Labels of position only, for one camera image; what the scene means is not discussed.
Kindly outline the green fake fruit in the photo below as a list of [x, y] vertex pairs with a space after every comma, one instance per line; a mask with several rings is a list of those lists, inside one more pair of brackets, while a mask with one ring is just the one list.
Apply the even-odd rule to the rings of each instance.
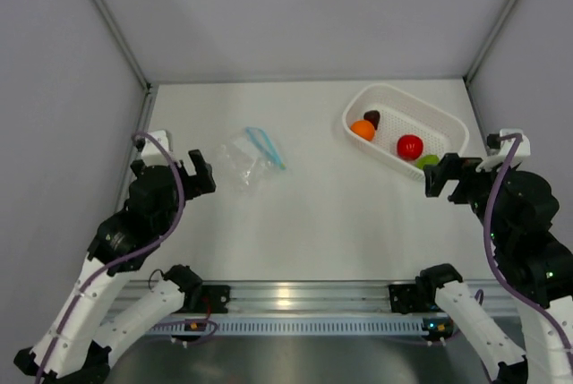
[[429, 154], [425, 155], [415, 161], [415, 166], [418, 169], [423, 170], [426, 166], [437, 165], [440, 162], [440, 158], [437, 155]]

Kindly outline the clear zip top bag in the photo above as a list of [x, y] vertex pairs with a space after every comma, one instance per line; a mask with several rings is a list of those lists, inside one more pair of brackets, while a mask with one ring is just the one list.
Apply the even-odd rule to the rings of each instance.
[[215, 148], [213, 168], [216, 178], [226, 188], [253, 192], [264, 180], [285, 171], [287, 166], [267, 132], [247, 126]]

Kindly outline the red fake apple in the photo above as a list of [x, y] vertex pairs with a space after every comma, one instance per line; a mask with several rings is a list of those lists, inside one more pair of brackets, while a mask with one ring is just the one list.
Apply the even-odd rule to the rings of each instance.
[[401, 136], [397, 142], [397, 154], [406, 160], [416, 160], [423, 154], [423, 140], [413, 134]]

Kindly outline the dark purple fake fig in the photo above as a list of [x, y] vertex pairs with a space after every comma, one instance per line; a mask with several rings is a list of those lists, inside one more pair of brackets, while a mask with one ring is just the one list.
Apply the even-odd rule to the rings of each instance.
[[381, 120], [381, 113], [377, 110], [370, 110], [363, 114], [363, 119], [371, 123], [373, 128], [377, 130]]

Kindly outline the orange fake fruit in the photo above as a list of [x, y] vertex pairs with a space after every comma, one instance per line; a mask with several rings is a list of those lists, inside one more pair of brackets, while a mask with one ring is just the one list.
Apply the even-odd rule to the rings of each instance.
[[356, 136], [366, 141], [372, 141], [376, 135], [376, 129], [374, 125], [370, 121], [365, 119], [354, 122], [350, 126], [350, 130]]

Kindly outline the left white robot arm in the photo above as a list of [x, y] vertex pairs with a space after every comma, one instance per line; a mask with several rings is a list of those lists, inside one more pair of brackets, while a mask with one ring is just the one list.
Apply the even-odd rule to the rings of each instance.
[[101, 383], [118, 358], [166, 316], [196, 310], [202, 280], [174, 265], [144, 297], [112, 321], [103, 319], [144, 261], [171, 235], [187, 201], [213, 193], [212, 167], [197, 149], [189, 175], [181, 162], [132, 162], [135, 176], [123, 207], [98, 227], [73, 291], [49, 331], [23, 348], [14, 364], [38, 383]]

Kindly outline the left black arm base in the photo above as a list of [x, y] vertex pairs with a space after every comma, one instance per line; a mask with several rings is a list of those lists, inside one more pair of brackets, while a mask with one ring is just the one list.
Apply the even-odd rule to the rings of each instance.
[[220, 284], [203, 284], [185, 294], [183, 306], [177, 313], [210, 316], [228, 314], [231, 287]]

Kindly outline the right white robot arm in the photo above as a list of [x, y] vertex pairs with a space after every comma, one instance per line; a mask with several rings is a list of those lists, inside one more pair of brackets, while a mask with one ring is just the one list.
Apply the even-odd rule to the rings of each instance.
[[572, 252], [551, 232], [559, 203], [541, 176], [502, 162], [445, 155], [424, 168], [425, 193], [456, 182], [449, 201], [467, 205], [483, 226], [492, 274], [517, 306], [525, 345], [514, 343], [469, 292], [450, 264], [420, 272], [419, 302], [440, 309], [479, 355], [494, 383], [572, 381]]

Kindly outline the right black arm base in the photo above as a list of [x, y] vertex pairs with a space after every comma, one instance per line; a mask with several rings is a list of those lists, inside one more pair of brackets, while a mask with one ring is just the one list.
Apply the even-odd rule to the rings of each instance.
[[430, 297], [430, 292], [417, 284], [388, 286], [391, 311], [400, 314], [437, 312], [440, 308]]

